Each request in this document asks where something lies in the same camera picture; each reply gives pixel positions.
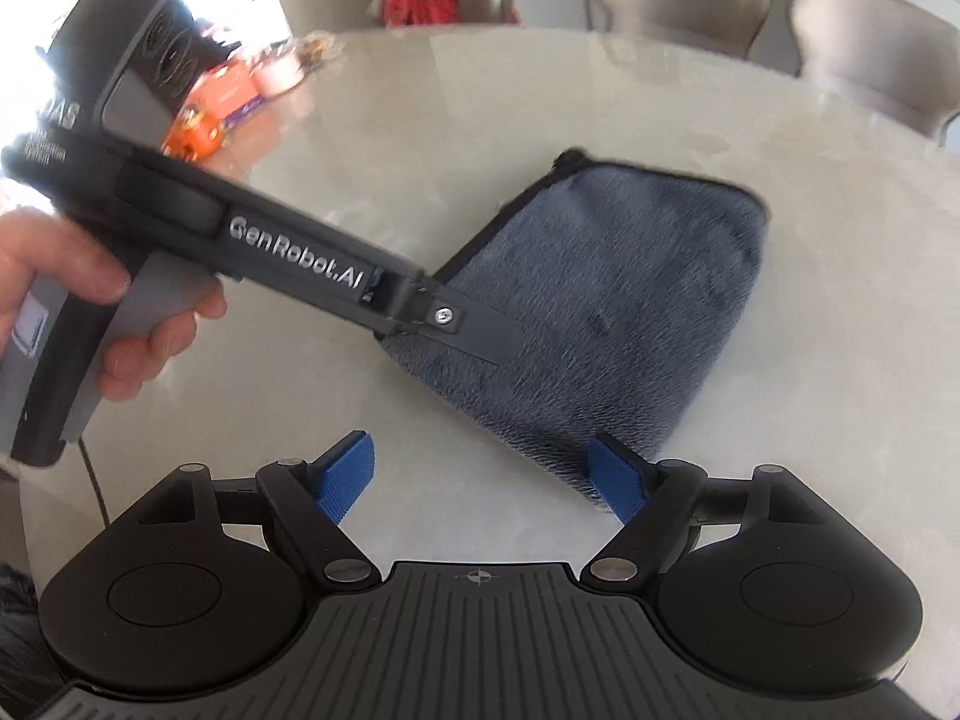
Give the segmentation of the person's left hand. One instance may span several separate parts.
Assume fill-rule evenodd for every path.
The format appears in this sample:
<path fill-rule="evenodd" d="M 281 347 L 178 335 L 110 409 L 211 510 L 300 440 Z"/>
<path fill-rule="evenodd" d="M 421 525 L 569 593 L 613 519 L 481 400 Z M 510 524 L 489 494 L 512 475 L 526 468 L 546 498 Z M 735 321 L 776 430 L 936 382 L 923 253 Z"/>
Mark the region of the person's left hand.
<path fill-rule="evenodd" d="M 2 216 L 2 346 L 36 275 L 46 275 L 94 305 L 117 304 L 132 278 L 103 244 L 73 221 L 34 208 L 16 208 Z M 125 337 L 107 348 L 98 377 L 101 395 L 110 401 L 135 398 L 160 375 L 167 361 L 194 343 L 199 320 L 226 314 L 223 284 L 215 281 L 205 296 L 177 316 L 158 323 L 146 338 Z"/>

